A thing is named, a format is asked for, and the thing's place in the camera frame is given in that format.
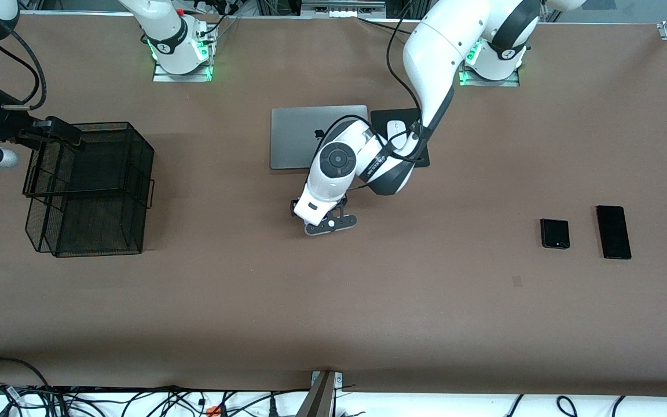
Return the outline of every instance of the silver laptop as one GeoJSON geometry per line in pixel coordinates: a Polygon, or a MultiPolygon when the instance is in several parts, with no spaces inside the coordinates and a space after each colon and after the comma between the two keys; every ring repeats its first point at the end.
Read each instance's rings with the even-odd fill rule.
{"type": "Polygon", "coordinates": [[[272,110],[272,137],[269,166],[272,169],[310,168],[318,140],[341,116],[355,114],[369,119],[365,105],[275,108],[272,110]]]}

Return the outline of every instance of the smartphone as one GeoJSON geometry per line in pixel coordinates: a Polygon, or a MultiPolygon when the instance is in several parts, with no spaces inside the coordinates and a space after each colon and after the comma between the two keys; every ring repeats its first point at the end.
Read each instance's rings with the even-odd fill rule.
{"type": "Polygon", "coordinates": [[[553,249],[567,249],[570,247],[570,232],[566,221],[541,219],[542,246],[553,249]]]}
{"type": "Polygon", "coordinates": [[[632,259],[629,247],[627,221],[624,208],[618,206],[596,206],[599,221],[601,248],[606,259],[632,259]]]}

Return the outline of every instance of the table surface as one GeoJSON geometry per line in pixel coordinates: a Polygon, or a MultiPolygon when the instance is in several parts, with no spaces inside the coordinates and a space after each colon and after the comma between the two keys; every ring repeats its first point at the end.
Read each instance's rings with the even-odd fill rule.
{"type": "MultiPolygon", "coordinates": [[[[50,383],[281,390],[331,367],[362,390],[667,395],[654,25],[537,27],[521,87],[458,87],[431,167],[394,197],[350,193],[357,227],[316,238],[288,211],[305,172],[269,168],[270,112],[410,107],[387,31],[244,19],[202,84],[151,82],[130,17],[22,16],[18,31],[47,77],[35,116],[129,121],[156,149],[136,256],[35,253],[26,164],[0,170],[0,354],[50,383]],[[602,258],[596,205],[625,207],[631,261],[602,258]],[[569,221],[571,249],[542,248],[543,217],[569,221]]],[[[30,79],[0,54],[0,88],[30,79]]],[[[18,378],[34,383],[0,367],[18,378]]]]}

